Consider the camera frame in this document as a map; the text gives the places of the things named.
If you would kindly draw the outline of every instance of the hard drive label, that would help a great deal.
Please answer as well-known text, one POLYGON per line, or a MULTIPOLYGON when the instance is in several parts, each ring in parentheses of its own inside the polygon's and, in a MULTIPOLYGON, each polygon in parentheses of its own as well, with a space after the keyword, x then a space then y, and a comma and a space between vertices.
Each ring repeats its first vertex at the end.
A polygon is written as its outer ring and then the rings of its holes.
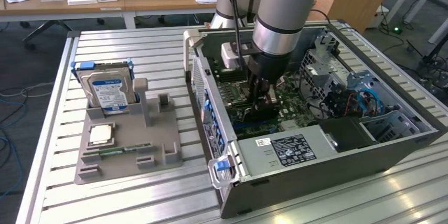
POLYGON ((102 108, 109 111, 125 110, 129 106, 127 95, 121 90, 122 80, 94 81, 94 89, 102 108))
POLYGON ((314 150, 311 149, 303 135, 271 140, 271 144, 283 166, 301 164, 317 159, 314 150))

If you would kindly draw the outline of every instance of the hard drive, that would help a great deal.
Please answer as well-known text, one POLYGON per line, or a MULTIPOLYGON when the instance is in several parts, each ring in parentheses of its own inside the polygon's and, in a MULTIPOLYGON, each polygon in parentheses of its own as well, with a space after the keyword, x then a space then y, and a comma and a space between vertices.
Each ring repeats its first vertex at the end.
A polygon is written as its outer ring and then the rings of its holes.
POLYGON ((133 89, 134 63, 83 62, 73 73, 82 84, 91 108, 103 108, 106 115, 130 111, 129 104, 138 98, 133 89))

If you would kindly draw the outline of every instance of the chair wheel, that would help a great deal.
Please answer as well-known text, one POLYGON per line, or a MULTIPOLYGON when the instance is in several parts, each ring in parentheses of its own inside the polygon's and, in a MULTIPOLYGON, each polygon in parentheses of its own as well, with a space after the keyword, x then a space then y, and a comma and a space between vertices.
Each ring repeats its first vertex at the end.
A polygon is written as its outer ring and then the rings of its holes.
POLYGON ((30 51, 35 51, 37 50, 37 45, 35 44, 29 44, 26 43, 26 49, 30 50, 30 51))
POLYGON ((29 22, 22 21, 19 24, 23 28, 30 28, 31 27, 29 22))

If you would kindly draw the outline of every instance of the office chair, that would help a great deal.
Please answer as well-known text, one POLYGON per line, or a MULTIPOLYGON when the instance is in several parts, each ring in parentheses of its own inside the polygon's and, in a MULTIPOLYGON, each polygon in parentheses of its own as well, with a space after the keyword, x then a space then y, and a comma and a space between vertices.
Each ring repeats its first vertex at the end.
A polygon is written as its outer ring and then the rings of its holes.
MULTIPOLYGON (((97 22, 99 25, 105 25, 105 19, 98 18, 97 22)), ((30 40, 33 40, 39 34, 42 34, 53 25, 61 25, 67 31, 73 31, 71 27, 66 24, 62 20, 49 20, 46 21, 42 26, 38 27, 37 30, 33 31, 31 34, 22 40, 25 43, 25 47, 27 50, 34 51, 37 50, 37 45, 30 43, 30 40)), ((21 22, 21 26, 23 28, 30 28, 29 22, 21 22)))

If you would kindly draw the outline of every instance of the wooden desk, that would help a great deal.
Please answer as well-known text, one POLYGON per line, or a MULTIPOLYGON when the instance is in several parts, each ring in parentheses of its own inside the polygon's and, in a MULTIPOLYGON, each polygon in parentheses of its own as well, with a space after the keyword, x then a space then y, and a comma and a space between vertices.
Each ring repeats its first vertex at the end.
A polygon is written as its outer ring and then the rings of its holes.
MULTIPOLYGON (((363 32, 382 1, 318 0, 314 8, 327 13, 331 19, 346 20, 363 32)), ((135 29, 134 17, 137 16, 214 13, 215 7, 215 4, 198 4, 195 0, 119 0, 118 2, 75 6, 69 6, 67 1, 30 0, 14 4, 0 2, 0 22, 123 17, 127 29, 135 29)), ((325 19, 321 13, 311 12, 309 20, 325 19)))

